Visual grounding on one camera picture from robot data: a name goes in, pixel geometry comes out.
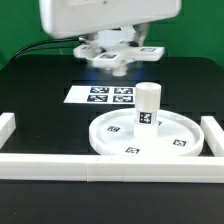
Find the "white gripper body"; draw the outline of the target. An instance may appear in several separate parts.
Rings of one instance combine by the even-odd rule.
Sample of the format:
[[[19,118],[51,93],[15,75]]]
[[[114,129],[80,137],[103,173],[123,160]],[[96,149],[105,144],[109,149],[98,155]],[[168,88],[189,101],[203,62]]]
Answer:
[[[182,0],[39,0],[43,30],[54,38],[175,17]]]

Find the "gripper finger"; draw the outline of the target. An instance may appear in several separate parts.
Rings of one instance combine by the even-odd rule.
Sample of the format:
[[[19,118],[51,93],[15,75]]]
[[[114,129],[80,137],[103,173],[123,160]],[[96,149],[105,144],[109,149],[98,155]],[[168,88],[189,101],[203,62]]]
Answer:
[[[99,48],[98,44],[98,34],[97,33],[90,33],[87,35],[87,43],[93,47],[94,49]]]
[[[147,37],[149,31],[149,25],[147,23],[142,23],[134,26],[135,34],[133,38],[133,42],[136,46],[142,46],[144,44],[144,40]]]

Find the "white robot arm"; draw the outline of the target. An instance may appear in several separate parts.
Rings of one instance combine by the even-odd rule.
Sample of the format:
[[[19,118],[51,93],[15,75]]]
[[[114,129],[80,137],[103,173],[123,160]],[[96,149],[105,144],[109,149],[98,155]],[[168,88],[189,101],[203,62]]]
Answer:
[[[39,0],[41,23],[52,37],[77,36],[74,55],[96,68],[119,69],[133,61],[157,61],[163,47],[145,47],[148,25],[172,18],[181,0]]]

